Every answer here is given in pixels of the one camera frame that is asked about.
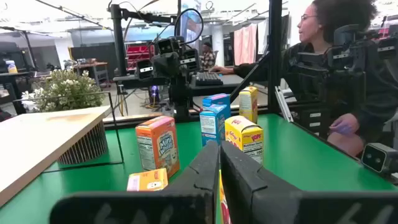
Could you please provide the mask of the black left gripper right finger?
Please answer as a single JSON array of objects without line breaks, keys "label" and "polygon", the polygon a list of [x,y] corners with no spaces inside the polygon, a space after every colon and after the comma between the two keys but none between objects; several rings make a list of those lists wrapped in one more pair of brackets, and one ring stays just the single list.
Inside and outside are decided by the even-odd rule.
[{"label": "black left gripper right finger", "polygon": [[228,141],[220,162],[233,224],[398,224],[398,192],[300,190]]}]

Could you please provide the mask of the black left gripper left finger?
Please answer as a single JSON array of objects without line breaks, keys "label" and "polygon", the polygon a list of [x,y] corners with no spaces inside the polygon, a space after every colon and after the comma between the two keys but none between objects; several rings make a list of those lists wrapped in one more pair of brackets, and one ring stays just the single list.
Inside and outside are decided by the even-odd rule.
[{"label": "black left gripper left finger", "polygon": [[214,224],[220,147],[210,141],[166,188],[80,192],[60,199],[50,224]]}]

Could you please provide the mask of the yellow Corn Pops cereal box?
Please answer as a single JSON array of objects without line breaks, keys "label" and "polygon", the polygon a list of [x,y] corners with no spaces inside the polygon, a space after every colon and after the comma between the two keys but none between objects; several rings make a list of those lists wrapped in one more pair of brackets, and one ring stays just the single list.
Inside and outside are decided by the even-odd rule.
[{"label": "yellow Corn Pops cereal box", "polygon": [[258,89],[254,86],[248,86],[239,92],[239,114],[253,123],[257,123]]},{"label": "yellow Corn Pops cereal box", "polygon": [[225,120],[225,138],[256,162],[264,162],[264,130],[244,116]]},{"label": "yellow Corn Pops cereal box", "polygon": [[220,170],[219,170],[219,198],[220,198],[220,207],[221,207],[221,221],[223,224],[232,224],[229,215],[228,204],[224,193],[223,181]]}]

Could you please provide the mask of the orange Mini Wheats cereal box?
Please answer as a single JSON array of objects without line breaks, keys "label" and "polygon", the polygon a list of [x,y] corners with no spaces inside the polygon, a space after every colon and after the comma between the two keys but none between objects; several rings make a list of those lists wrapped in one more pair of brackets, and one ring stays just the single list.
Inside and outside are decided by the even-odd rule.
[{"label": "orange Mini Wheats cereal box", "polygon": [[137,146],[144,170],[165,168],[170,178],[180,170],[175,120],[158,116],[136,126]]},{"label": "orange Mini Wheats cereal box", "polygon": [[166,168],[133,173],[129,175],[127,191],[158,191],[168,185]]}]

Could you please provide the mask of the blue Rice Krispies cereal box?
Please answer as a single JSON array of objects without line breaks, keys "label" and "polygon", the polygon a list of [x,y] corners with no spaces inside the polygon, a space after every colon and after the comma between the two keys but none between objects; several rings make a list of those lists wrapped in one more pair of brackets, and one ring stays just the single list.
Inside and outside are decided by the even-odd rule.
[{"label": "blue Rice Krispies cereal box", "polygon": [[228,105],[211,105],[200,113],[201,141],[205,146],[209,141],[221,144],[225,137],[225,120],[231,116]]},{"label": "blue Rice Krispies cereal box", "polygon": [[226,93],[219,93],[211,96],[206,96],[202,100],[203,109],[209,108],[211,105],[226,105],[228,109],[231,109],[230,96]]}]

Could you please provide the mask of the wooden shelf with black legs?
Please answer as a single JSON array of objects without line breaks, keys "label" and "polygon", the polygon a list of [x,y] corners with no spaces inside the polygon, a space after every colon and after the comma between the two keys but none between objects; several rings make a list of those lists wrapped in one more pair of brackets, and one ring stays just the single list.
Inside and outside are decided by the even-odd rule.
[{"label": "wooden shelf with black legs", "polygon": [[41,173],[101,166],[111,105],[25,113],[0,122],[0,208]]}]

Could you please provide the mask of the person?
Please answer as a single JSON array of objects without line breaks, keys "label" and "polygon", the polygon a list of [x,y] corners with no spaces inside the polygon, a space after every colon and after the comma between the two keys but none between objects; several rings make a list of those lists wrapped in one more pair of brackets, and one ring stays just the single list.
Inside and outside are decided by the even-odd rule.
[{"label": "person", "polygon": [[201,68],[204,70],[211,69],[215,66],[216,56],[212,48],[212,44],[205,42],[202,45],[202,55],[200,56]]},{"label": "person", "polygon": [[[324,53],[337,28],[357,24],[365,30],[375,18],[374,0],[313,0],[298,24],[300,42],[282,53],[282,69],[289,71],[298,52]],[[398,87],[384,62],[366,74],[366,101],[357,109],[336,105],[331,110],[328,142],[351,156],[380,139],[386,121],[398,109]]]}]

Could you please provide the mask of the backlit computer keyboard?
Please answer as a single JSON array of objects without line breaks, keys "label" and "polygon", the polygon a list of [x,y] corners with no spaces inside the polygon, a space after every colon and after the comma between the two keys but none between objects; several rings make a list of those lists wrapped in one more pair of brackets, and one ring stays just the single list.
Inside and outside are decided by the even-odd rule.
[{"label": "backlit computer keyboard", "polygon": [[198,72],[195,84],[196,86],[218,86],[223,85],[223,81],[217,73]]}]

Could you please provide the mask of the green table mat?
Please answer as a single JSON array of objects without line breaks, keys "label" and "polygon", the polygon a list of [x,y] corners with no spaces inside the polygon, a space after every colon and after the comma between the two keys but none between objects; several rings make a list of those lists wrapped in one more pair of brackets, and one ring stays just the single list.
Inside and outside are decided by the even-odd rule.
[{"label": "green table mat", "polygon": [[[259,117],[264,130],[264,166],[302,190],[392,190],[398,187],[365,169],[300,127],[274,114]],[[142,170],[133,128],[108,131],[111,150],[123,150],[124,163],[49,172],[38,176],[0,208],[0,224],[48,224],[62,197],[82,191],[125,190],[129,174]]]}]

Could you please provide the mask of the dark computer desk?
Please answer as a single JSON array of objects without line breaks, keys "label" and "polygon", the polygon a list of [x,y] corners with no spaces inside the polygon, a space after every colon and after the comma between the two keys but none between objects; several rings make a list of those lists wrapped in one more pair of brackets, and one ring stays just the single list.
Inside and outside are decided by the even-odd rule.
[{"label": "dark computer desk", "polygon": [[192,89],[192,96],[208,96],[219,93],[230,94],[239,86],[243,79],[237,75],[219,75],[223,82],[221,85],[197,85],[196,76],[193,76],[189,87]]}]

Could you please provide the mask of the wooden workbench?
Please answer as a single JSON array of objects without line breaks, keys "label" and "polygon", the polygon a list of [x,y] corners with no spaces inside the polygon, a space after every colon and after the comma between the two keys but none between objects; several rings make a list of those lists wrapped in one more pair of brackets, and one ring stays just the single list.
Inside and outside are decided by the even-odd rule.
[{"label": "wooden workbench", "polygon": [[77,64],[72,66],[72,68],[79,75],[81,75],[83,72],[88,72],[88,76],[92,78],[95,81],[96,85],[100,88],[106,88],[111,86],[107,62]]}]

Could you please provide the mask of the pink hanging cloth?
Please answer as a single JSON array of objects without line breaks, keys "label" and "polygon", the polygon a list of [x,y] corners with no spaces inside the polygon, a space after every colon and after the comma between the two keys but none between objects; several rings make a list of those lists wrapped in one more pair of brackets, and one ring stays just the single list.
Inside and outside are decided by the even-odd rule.
[{"label": "pink hanging cloth", "polygon": [[257,25],[251,24],[234,31],[234,63],[254,63],[256,59]]}]

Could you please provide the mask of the black drawer unit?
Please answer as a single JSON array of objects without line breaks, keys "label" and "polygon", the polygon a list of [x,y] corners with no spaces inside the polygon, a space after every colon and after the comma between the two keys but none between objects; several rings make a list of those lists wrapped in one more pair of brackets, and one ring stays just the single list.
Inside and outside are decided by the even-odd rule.
[{"label": "black drawer unit", "polygon": [[307,131],[326,138],[330,121],[330,110],[322,101],[296,101],[288,103],[294,121]]}]

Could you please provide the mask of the flowering plant in ribbed pot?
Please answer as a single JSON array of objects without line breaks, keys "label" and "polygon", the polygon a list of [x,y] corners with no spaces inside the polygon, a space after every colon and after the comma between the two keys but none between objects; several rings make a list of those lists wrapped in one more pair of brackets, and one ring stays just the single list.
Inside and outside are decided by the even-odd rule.
[{"label": "flowering plant in ribbed pot", "polygon": [[[105,94],[89,77],[89,72],[81,75],[73,70],[54,70],[48,78],[35,84],[33,92],[25,91],[21,103],[30,113],[79,110],[99,107]],[[75,165],[96,159],[108,150],[104,124],[99,122],[87,134],[60,156],[61,165]]]}]

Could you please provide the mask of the black metal rig frame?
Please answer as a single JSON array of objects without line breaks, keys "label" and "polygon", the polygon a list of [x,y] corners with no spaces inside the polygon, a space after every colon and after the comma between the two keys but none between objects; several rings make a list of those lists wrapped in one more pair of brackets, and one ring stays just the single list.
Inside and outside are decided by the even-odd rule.
[{"label": "black metal rig frame", "polygon": [[[295,71],[294,65],[297,63],[296,56],[299,52],[294,55],[293,64],[290,70],[286,72],[282,69],[282,53],[285,50],[276,52],[275,47],[276,44],[271,43],[269,46],[269,52],[264,54],[258,62],[243,63],[231,68],[214,66],[213,68],[208,69],[208,71],[221,73],[223,75],[238,75],[241,78],[249,78],[252,81],[264,80],[267,83],[277,83],[281,80],[285,80],[298,101],[313,100],[315,95],[318,94],[320,84],[316,79],[301,75]],[[378,61],[376,66],[381,62],[384,62],[391,72],[389,63],[385,60]],[[331,119],[331,110],[334,106],[343,105],[349,109],[357,109],[366,101],[365,99],[361,104],[352,104],[351,99],[348,98],[349,91],[347,88],[349,85],[344,83],[340,88],[337,86],[339,82],[333,82],[333,84],[334,85],[328,91],[327,98],[327,107],[330,110]],[[395,81],[393,86],[398,87],[398,83]]]}]

